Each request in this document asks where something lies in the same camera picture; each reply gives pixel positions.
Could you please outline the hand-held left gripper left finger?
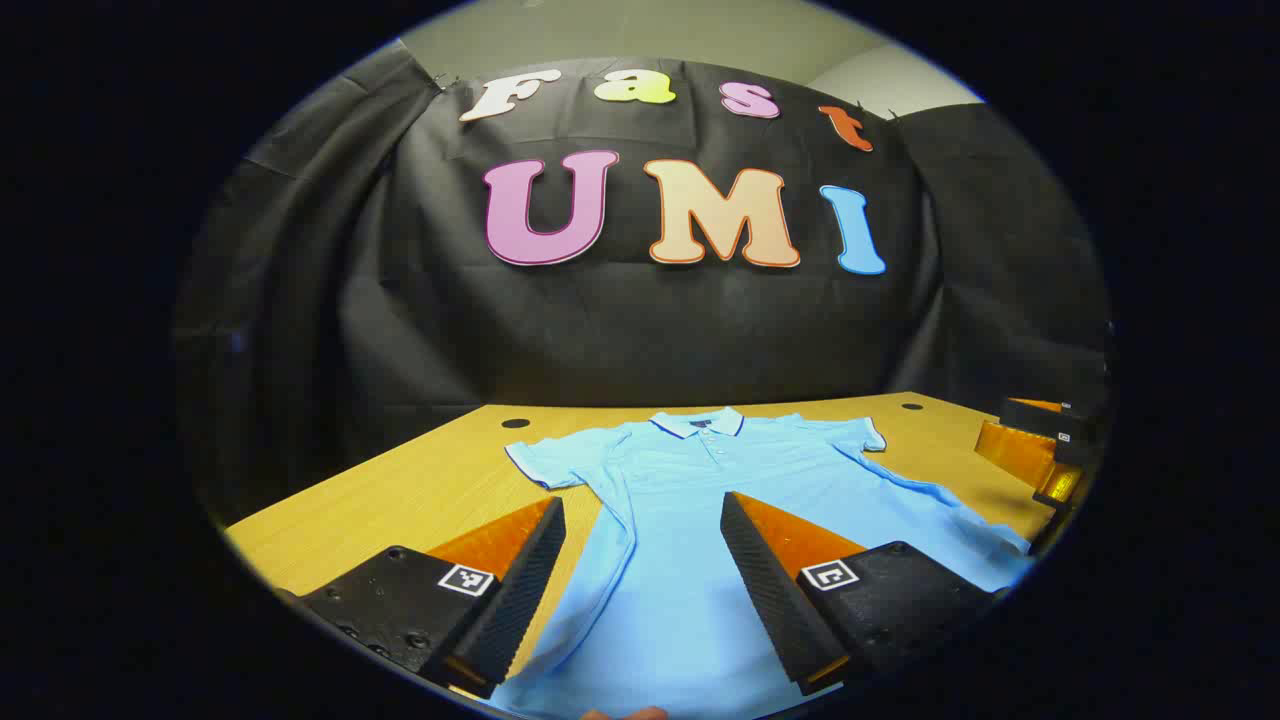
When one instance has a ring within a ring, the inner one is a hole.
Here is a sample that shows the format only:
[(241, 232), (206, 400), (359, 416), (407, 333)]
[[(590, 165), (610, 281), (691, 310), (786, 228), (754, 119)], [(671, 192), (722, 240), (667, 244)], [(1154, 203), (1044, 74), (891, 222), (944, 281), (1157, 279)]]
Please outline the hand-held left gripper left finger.
[(492, 697), (545, 593), (564, 507), (530, 503), (433, 550), (388, 546), (289, 606), (367, 652), (444, 688)]

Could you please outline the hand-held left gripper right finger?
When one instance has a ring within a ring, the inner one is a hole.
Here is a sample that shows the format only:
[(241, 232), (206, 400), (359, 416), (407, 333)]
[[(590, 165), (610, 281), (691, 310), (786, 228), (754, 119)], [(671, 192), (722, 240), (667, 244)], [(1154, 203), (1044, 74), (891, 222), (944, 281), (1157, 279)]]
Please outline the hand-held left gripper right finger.
[(896, 673), (1001, 597), (906, 542), (868, 548), (737, 491), (723, 497), (719, 532), (804, 694)]

